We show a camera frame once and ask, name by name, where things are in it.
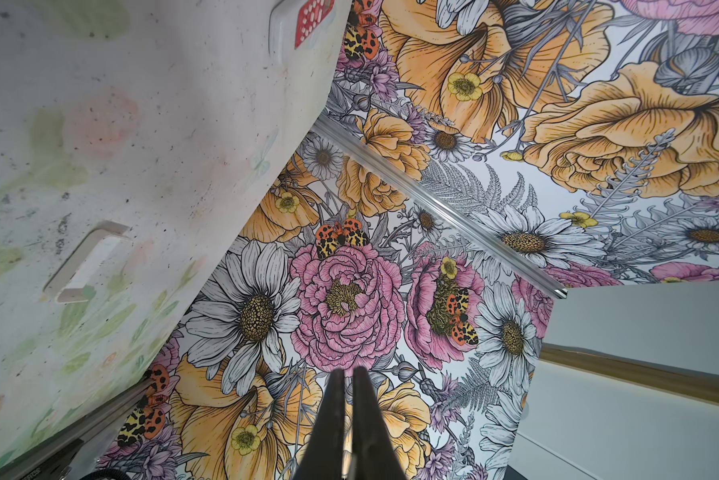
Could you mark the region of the white battery cover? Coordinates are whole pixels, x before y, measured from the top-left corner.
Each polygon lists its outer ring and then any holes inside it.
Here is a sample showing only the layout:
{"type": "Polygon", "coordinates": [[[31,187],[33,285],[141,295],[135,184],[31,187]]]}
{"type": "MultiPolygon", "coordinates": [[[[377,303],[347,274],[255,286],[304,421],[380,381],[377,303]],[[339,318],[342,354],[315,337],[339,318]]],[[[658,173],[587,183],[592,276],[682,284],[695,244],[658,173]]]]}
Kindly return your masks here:
{"type": "Polygon", "coordinates": [[[43,289],[43,294],[57,304],[83,303],[87,282],[102,267],[114,250],[129,241],[129,226],[103,221],[76,247],[43,289]]]}

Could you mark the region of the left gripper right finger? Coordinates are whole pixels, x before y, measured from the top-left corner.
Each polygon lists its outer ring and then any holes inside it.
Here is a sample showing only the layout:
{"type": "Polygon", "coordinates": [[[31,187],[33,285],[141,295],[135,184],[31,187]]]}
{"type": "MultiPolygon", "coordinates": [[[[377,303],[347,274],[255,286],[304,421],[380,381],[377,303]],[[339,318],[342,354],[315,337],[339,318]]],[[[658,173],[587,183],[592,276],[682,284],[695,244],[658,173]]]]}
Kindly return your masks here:
{"type": "Polygon", "coordinates": [[[405,479],[369,371],[353,371],[352,479],[405,479]]]}

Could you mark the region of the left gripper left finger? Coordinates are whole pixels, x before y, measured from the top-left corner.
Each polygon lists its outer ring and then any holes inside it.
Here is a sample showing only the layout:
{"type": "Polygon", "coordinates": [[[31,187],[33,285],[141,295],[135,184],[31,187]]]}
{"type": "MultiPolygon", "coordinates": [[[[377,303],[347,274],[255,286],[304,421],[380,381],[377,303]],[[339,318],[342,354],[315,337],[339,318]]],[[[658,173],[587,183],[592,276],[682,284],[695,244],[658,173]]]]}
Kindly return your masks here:
{"type": "Polygon", "coordinates": [[[342,479],[345,442],[345,371],[334,370],[324,392],[295,480],[342,479]]]}

